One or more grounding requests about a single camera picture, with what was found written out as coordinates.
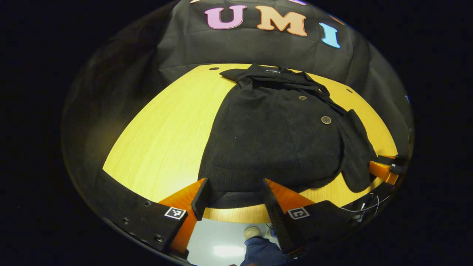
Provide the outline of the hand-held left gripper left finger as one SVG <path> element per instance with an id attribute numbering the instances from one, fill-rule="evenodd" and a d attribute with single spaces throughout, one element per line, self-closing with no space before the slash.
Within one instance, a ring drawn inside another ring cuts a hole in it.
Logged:
<path id="1" fill-rule="evenodd" d="M 117 181 L 105 197 L 105 219 L 137 243 L 164 256 L 186 259 L 196 222 L 208 205 L 210 183 L 204 178 L 154 202 Z"/>

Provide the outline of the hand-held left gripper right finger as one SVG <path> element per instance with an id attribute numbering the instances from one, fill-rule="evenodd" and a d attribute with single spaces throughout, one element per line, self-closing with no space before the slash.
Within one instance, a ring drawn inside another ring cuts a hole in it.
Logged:
<path id="1" fill-rule="evenodd" d="M 330 201 L 313 202 L 272 180 L 262 181 L 262 201 L 282 253 L 327 249 L 354 232 L 353 216 Z"/>

